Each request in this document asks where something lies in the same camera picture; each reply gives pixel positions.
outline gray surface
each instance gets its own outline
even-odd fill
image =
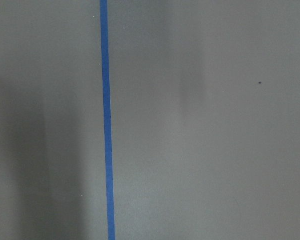
[[[109,0],[109,38],[117,239],[300,240],[300,0]],[[101,86],[97,1],[0,0],[0,240],[107,238]]]
[[[300,0],[109,18],[117,239],[300,240]]]

